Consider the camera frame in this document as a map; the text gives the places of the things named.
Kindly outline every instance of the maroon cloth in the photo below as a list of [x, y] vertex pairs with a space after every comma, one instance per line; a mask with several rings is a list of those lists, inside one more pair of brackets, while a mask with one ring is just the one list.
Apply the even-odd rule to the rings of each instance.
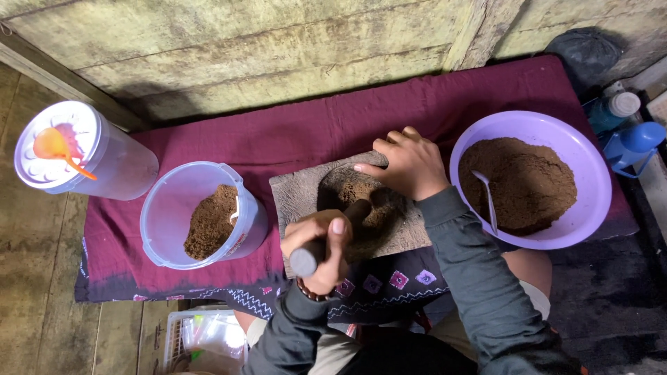
[[[248, 285], [281, 275], [277, 216], [269, 178], [368, 151], [375, 138], [414, 126], [436, 142], [448, 165], [457, 138], [475, 121], [523, 109], [554, 116], [596, 143], [556, 57], [543, 56], [367, 89], [325, 99], [220, 117], [134, 135], [157, 155], [159, 177], [197, 160], [224, 162], [243, 177], [269, 216], [266, 240], [251, 255], [192, 271], [155, 266], [141, 248], [139, 215], [145, 195], [121, 202], [91, 197], [85, 243], [91, 284], [131, 272], [140, 288], [178, 291], [192, 286]], [[637, 230], [618, 182], [612, 207], [595, 238]]]

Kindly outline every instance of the plastic bucket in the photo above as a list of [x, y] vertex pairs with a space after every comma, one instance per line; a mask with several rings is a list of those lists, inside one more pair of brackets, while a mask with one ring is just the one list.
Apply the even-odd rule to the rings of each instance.
[[[65, 136], [74, 162], [97, 180], [84, 177], [64, 160], [35, 156], [35, 138], [47, 127], [55, 127]], [[80, 101], [62, 101], [44, 109], [25, 127], [14, 150], [14, 169], [19, 177], [49, 194], [75, 192], [133, 200], [153, 185], [158, 166], [151, 150]]]
[[[197, 205], [218, 185], [235, 186], [239, 217], [227, 241], [210, 257], [199, 261], [185, 253], [183, 243]], [[243, 186], [243, 178], [227, 164], [195, 161], [165, 174], [148, 193], [141, 209], [143, 250], [158, 266], [194, 270], [214, 262], [242, 258], [255, 251], [268, 230], [266, 211]]]
[[[572, 126], [536, 112], [495, 113], [472, 124], [456, 141], [450, 160], [450, 177], [468, 206], [470, 204], [459, 188], [461, 156], [477, 141], [501, 137], [515, 137], [529, 145], [553, 149], [574, 174], [577, 200], [550, 228], [524, 237], [499, 230], [498, 238], [523, 248], [551, 250], [577, 244], [600, 227], [612, 202], [612, 180], [606, 162], [593, 143]], [[477, 215], [484, 230], [493, 234], [491, 225]]]

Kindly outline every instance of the hand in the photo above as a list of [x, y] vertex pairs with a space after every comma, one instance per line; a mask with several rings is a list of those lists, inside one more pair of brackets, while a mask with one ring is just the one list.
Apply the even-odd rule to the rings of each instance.
[[303, 284], [311, 292], [326, 296], [343, 282], [348, 274], [344, 248], [352, 239], [352, 225], [339, 210], [324, 210], [304, 216], [285, 228], [285, 238], [280, 248], [289, 258], [294, 249], [318, 237], [327, 238], [327, 254], [315, 273], [303, 278]]
[[386, 141], [376, 139], [373, 149], [387, 157], [387, 169], [357, 163], [354, 170], [410, 199], [424, 200], [451, 186], [438, 147], [422, 138], [412, 126], [403, 129], [403, 134], [389, 132]]

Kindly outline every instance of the dark floor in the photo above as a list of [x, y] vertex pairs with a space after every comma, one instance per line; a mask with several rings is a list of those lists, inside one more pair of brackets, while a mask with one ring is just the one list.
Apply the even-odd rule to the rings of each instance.
[[[591, 375], [667, 374], [667, 248], [639, 183], [622, 185], [642, 230], [552, 250], [548, 320]], [[424, 310], [437, 322], [452, 306], [445, 295]]]

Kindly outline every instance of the white plastic basket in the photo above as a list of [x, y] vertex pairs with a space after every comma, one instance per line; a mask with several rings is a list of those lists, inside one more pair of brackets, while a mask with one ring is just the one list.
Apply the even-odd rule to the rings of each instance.
[[[183, 346], [181, 337], [181, 322], [183, 319], [193, 318], [194, 316], [205, 315], [233, 315], [233, 310], [225, 305], [211, 306], [216, 310], [188, 310], [178, 311], [169, 314], [167, 319], [167, 340], [165, 341], [165, 357], [162, 362], [162, 373], [170, 374], [174, 366], [182, 359], [189, 356], [189, 352]], [[247, 344], [244, 345], [243, 358], [247, 361]]]

